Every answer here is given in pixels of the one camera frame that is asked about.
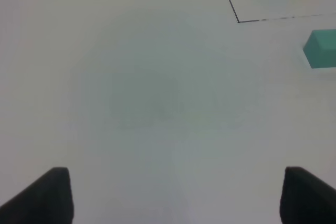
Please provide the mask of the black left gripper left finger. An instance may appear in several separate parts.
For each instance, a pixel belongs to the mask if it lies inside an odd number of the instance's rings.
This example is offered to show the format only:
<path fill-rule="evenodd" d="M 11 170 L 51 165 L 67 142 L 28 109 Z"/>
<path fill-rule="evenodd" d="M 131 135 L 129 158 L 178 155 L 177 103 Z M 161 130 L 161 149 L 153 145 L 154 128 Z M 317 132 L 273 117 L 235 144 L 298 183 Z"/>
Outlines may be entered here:
<path fill-rule="evenodd" d="M 69 169 L 54 167 L 1 206 L 1 223 L 72 223 Z"/>

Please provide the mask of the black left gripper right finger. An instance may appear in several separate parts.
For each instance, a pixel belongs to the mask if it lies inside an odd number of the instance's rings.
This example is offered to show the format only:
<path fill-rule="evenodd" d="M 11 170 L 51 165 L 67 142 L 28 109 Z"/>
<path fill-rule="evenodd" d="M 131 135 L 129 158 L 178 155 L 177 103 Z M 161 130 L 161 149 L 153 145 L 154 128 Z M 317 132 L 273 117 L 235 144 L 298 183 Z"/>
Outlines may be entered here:
<path fill-rule="evenodd" d="M 335 223 L 335 189 L 302 167 L 286 167 L 282 223 Z"/>

